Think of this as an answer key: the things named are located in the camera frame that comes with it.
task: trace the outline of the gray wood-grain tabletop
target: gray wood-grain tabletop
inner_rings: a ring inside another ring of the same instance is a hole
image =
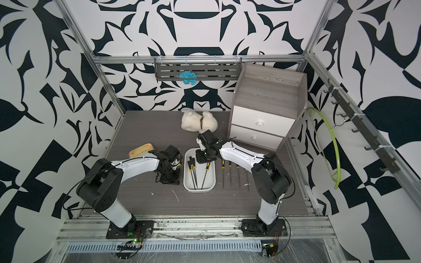
[[[225,137],[229,112],[212,113],[218,121],[218,129],[214,135],[218,138]],[[189,132],[181,128],[182,114],[172,111],[128,111],[107,159],[109,161],[127,159],[129,151],[145,143],[151,143],[158,151],[163,151],[172,144],[184,156],[188,149],[198,147],[196,143],[198,132]],[[267,150],[246,144],[240,145],[252,151],[268,153]],[[296,182],[286,149],[278,155]],[[215,165],[217,183],[210,192],[188,192],[183,186],[183,169],[181,169],[180,185],[156,183],[156,173],[148,172],[122,183],[117,198],[134,215],[255,216],[260,208],[261,198],[256,191],[251,173],[242,167],[237,170],[234,164],[230,171],[226,164],[223,179],[221,160],[218,159]],[[291,186],[287,195],[290,195],[292,190]],[[83,211],[83,214],[92,213],[94,212],[90,209]],[[279,214],[309,215],[298,186],[294,196],[282,202]]]

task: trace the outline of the stuffed toy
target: stuffed toy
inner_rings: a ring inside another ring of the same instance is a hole
[[[183,109],[182,112],[184,112],[181,118],[183,130],[204,133],[207,130],[214,132],[218,128],[218,122],[210,112],[203,112],[202,115],[192,109]]]

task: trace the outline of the black mounting plate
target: black mounting plate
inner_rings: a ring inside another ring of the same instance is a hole
[[[135,231],[140,230],[140,235],[145,236],[146,234],[152,234],[154,229],[154,223],[155,221],[136,221],[135,223]],[[135,237],[135,235],[128,236],[127,232],[121,231],[119,228],[117,228],[114,224],[110,224],[108,228],[107,235],[105,236],[106,239],[126,239],[126,238],[132,238]]]
[[[287,226],[285,220],[279,218],[275,225],[266,233],[260,231],[258,227],[261,221],[257,219],[243,219],[241,220],[241,231],[244,236],[275,236],[275,231],[278,231],[279,236],[288,236]]]

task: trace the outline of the screwdriver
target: screwdriver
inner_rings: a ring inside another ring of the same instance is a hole
[[[208,171],[209,171],[209,165],[210,165],[211,163],[210,162],[208,162],[208,164],[206,165],[206,172],[205,172],[205,176],[203,177],[203,183],[202,183],[202,190],[203,190],[203,185],[204,185],[204,183],[205,183],[205,178],[206,178],[206,174],[208,173]]]
[[[195,158],[193,158],[193,173],[195,174],[196,186],[197,186],[197,188],[199,188],[199,185],[197,184],[196,159]]]
[[[231,184],[231,161],[228,161],[228,164],[229,164],[229,186],[231,187],[232,186],[232,184]]]
[[[241,188],[241,182],[240,182],[240,167],[237,165],[237,174],[238,174],[238,186]]]
[[[192,164],[190,163],[190,161],[187,161],[187,164],[189,165],[189,167],[190,167],[190,174],[192,175],[192,182],[193,182],[193,187],[195,188],[195,190],[196,190],[196,186],[195,186],[195,180],[194,180],[194,178],[193,178],[193,173],[192,173]]]
[[[196,182],[197,188],[199,188],[199,186],[197,184],[196,171],[194,169],[196,167],[195,160],[191,156],[190,156],[189,159],[190,159],[190,169],[193,170],[193,176],[195,177],[195,180],[193,181],[193,183]]]
[[[222,188],[225,188],[225,174],[224,174],[224,170],[225,169],[225,163],[224,163],[224,159],[222,159]]]

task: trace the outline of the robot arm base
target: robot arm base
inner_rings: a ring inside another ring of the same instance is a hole
[[[138,231],[141,237],[145,237],[153,232],[154,221],[136,221],[136,217],[132,215],[130,221],[122,228],[117,227],[114,223],[110,222],[107,239],[126,239],[136,238]]]
[[[241,231],[244,236],[288,236],[285,220],[277,218],[272,224],[265,224],[258,216],[256,219],[243,219]]]

